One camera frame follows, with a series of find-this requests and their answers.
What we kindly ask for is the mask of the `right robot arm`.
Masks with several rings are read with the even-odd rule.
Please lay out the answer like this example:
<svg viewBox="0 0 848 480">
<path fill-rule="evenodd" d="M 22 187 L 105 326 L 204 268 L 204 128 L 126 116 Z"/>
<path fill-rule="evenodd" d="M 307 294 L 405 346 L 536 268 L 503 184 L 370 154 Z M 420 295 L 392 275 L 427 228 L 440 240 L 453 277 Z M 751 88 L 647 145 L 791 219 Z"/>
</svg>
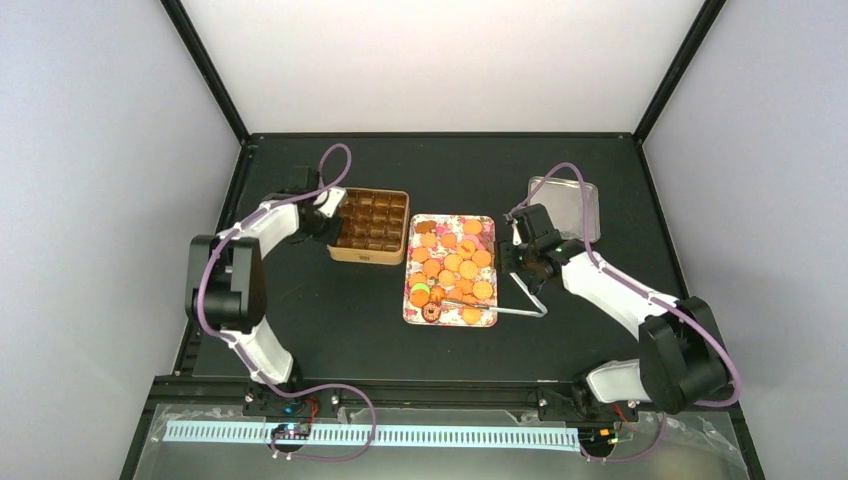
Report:
<svg viewBox="0 0 848 480">
<path fill-rule="evenodd" d="M 635 281 L 594 252 L 590 243 L 565 239 L 547 209 L 534 204 L 508 214 L 510 241 L 497 245 L 497 268 L 528 279 L 535 296 L 559 277 L 564 289 L 607 314 L 638 343 L 638 355 L 590 369 L 569 392 L 572 410 L 593 419 L 609 404 L 648 403 L 676 414 L 691 405 L 721 407 L 713 394 L 734 381 L 727 353 L 702 325 L 713 312 L 700 298 L 677 299 Z"/>
</svg>

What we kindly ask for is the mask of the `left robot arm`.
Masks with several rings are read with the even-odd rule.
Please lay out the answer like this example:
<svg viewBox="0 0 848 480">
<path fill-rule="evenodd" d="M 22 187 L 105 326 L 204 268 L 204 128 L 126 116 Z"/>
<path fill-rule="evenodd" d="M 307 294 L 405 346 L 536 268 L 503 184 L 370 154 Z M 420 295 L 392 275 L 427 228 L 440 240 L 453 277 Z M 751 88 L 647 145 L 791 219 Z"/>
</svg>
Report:
<svg viewBox="0 0 848 480">
<path fill-rule="evenodd" d="M 347 198 L 345 188 L 325 184 L 312 168 L 297 170 L 295 179 L 233 226 L 194 237 L 186 279 L 187 316 L 232 350 L 253 381 L 276 387 L 291 382 L 296 360 L 267 319 L 263 260 L 284 244 L 334 242 Z"/>
</svg>

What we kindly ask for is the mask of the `gold cookie tin with tray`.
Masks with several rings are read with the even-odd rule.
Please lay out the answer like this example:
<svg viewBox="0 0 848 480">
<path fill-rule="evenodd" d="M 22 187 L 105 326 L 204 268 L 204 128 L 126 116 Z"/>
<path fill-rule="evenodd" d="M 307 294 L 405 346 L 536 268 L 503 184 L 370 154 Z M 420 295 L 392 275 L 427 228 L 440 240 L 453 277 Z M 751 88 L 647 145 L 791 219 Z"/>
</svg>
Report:
<svg viewBox="0 0 848 480">
<path fill-rule="evenodd" d="M 388 266 L 404 260 L 410 218 L 406 192 L 350 187 L 336 214 L 342 229 L 327 247 L 332 260 Z"/>
</svg>

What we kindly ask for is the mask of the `white and metal tongs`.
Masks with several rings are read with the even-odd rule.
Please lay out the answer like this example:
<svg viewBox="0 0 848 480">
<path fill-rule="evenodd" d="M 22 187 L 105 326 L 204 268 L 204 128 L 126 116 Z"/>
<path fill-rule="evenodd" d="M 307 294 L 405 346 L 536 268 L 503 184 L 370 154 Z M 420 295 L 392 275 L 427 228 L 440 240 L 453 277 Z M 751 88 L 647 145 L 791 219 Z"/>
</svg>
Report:
<svg viewBox="0 0 848 480">
<path fill-rule="evenodd" d="M 516 286 L 520 289 L 520 291 L 527 297 L 527 299 L 532 303 L 533 309 L 529 308 L 513 308 L 511 306 L 496 306 L 494 304 L 483 304 L 483 303 L 472 303 L 466 302 L 462 300 L 456 299 L 445 299 L 442 301 L 442 306 L 444 308 L 476 308 L 478 310 L 483 311 L 492 311 L 498 314 L 505 315 L 515 315 L 515 316 L 523 316 L 523 317 L 532 317 L 532 318 L 543 318 L 545 317 L 549 309 L 546 305 L 544 305 L 536 295 L 532 294 L 528 288 L 528 285 L 525 281 L 517 274 L 510 273 L 509 274 L 512 281 L 516 284 Z"/>
</svg>

